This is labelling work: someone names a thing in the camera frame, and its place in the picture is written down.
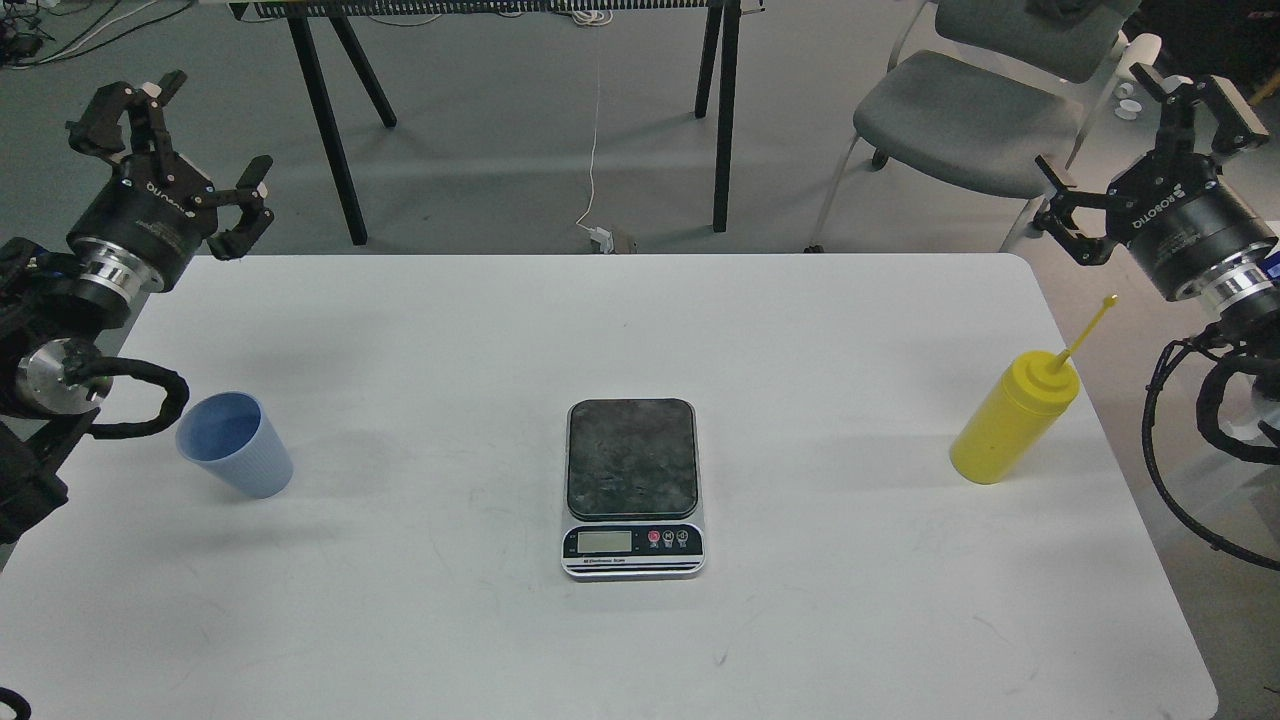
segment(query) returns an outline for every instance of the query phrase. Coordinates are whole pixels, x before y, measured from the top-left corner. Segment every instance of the yellow squeeze bottle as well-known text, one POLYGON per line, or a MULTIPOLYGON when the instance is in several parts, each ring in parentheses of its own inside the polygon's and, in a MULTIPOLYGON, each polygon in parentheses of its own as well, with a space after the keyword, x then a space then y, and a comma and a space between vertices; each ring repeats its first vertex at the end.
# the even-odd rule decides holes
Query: yellow squeeze bottle
POLYGON ((961 475, 984 486, 998 482, 1066 411, 1080 392, 1080 377, 1066 359, 1117 300, 1103 300, 1089 327, 1062 352, 1032 350, 1014 359, 951 443, 951 464, 961 475))

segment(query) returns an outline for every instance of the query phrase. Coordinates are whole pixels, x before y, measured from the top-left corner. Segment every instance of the robotic arm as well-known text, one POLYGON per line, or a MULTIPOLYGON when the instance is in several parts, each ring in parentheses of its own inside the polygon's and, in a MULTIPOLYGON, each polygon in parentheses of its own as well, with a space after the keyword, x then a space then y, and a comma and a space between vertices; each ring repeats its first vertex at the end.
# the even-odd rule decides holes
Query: robotic arm
POLYGON ((271 159, 250 161, 233 190, 212 182, 174 151, 164 108, 187 79, 124 82, 99 88, 77 122, 73 150, 102 159, 111 178, 67 236, 70 252, 26 238, 0 246, 0 415, 44 420, 26 442, 0 425, 0 543, 67 502, 59 466, 86 434, 131 438, 172 425, 188 400, 174 372, 141 360, 106 357, 97 336, 123 327, 143 292, 168 292, 202 242, 220 260, 243 258, 274 219, 262 183, 271 159), (120 118, 129 119, 129 145, 120 118), (218 231, 218 208, 237 205, 232 229, 218 231), (165 389, 143 423, 95 424, 111 378, 131 375, 165 389))
POLYGON ((1197 429, 1219 450, 1249 462, 1280 465, 1280 430, 1260 423, 1271 447, 1228 436, 1219 410, 1228 380, 1254 378, 1253 391, 1280 400, 1280 286, 1265 268, 1276 233, 1222 178, 1222 164, 1270 140, 1266 128, 1228 81, 1161 77, 1134 65, 1134 77, 1161 105, 1155 147, 1116 177, 1106 193, 1083 192, 1052 159, 1036 161, 1053 195, 1034 225, 1050 234, 1080 265, 1106 263, 1123 245, 1167 301, 1199 297, 1216 318, 1194 338, 1171 342, 1157 363, 1143 413, 1142 445, 1147 469, 1170 510, 1217 550, 1254 565, 1280 570, 1260 556, 1201 525, 1169 493, 1156 465, 1151 430, 1156 401, 1179 363, 1192 352, 1215 361, 1196 402, 1197 429), (1211 152, 1196 152, 1196 113, 1203 105, 1217 120, 1211 152), (1106 236, 1089 237, 1073 220, 1078 208, 1106 211, 1106 236))
POLYGON ((1198 296, 1221 316, 1225 338, 1280 356, 1280 288, 1257 266, 1276 234, 1222 178, 1226 160, 1258 147, 1270 135, 1222 78, 1166 79, 1147 65, 1134 65, 1133 72, 1161 104, 1155 149, 1112 181, 1105 195, 1075 190, 1051 159, 1037 158, 1055 190, 1037 225, 1082 265, 1101 265, 1117 243, 1124 245, 1165 300, 1198 296), (1208 155, 1194 149, 1199 105, 1219 123, 1208 155), (1079 232, 1071 219, 1076 208, 1105 210, 1107 234, 1079 232))

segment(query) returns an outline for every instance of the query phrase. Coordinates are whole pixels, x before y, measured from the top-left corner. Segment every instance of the digital kitchen scale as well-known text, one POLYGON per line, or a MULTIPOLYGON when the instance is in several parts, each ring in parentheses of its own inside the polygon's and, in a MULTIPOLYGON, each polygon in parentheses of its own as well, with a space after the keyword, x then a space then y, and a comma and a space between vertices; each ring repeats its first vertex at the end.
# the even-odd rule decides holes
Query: digital kitchen scale
POLYGON ((577 579, 671 578, 703 566, 694 409, 584 400, 568 414, 561 562, 577 579))

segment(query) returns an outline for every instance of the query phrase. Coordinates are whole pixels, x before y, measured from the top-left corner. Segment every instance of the blue plastic cup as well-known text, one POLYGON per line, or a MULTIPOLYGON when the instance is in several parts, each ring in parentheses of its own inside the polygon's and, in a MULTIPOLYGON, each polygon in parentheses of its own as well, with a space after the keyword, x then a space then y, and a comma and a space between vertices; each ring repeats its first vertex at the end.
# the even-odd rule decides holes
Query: blue plastic cup
POLYGON ((178 423, 178 452, 250 497, 271 497, 293 477, 280 436, 252 395, 200 401, 178 423))

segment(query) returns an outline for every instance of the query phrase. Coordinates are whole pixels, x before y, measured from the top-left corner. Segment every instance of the robotiq logo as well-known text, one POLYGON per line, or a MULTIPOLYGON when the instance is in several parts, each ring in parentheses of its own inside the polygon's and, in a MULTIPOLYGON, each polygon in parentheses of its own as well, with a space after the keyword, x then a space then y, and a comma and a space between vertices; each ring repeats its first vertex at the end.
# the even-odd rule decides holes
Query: robotiq logo
POLYGON ((154 182, 151 182, 151 181, 147 181, 147 192, 150 192, 151 195, 155 195, 155 196, 156 196, 156 197, 159 197, 160 200, 164 200, 164 201, 165 201, 165 202, 168 202, 169 205, 173 205, 174 208, 177 208, 177 210, 178 210, 179 213, 183 213, 183 214, 186 214, 186 213, 187 213, 186 210, 183 210, 183 209, 182 209, 182 205, 178 205, 178 202, 175 202, 173 197, 169 197, 168 195, 165 195, 165 193, 164 193, 164 192, 163 192, 163 191, 161 191, 161 190, 160 190, 159 187, 156 187, 156 186, 155 186, 155 183, 154 183, 154 182))
POLYGON ((1183 183, 1175 184, 1174 186, 1174 192, 1170 193, 1169 197, 1161 200, 1160 202, 1156 202, 1156 206, 1152 208, 1151 210, 1147 210, 1146 215, 1138 218, 1137 220, 1133 220, 1133 223, 1132 223, 1133 224, 1133 229, 1135 229, 1135 231, 1137 229, 1142 229, 1142 225, 1149 223, 1151 220, 1155 220, 1156 217, 1160 215, 1161 213, 1164 213, 1165 210, 1167 210, 1170 205, 1172 205, 1174 202, 1176 202, 1176 201, 1179 201, 1179 200, 1181 200, 1184 197, 1187 197, 1187 192, 1183 191, 1183 183))

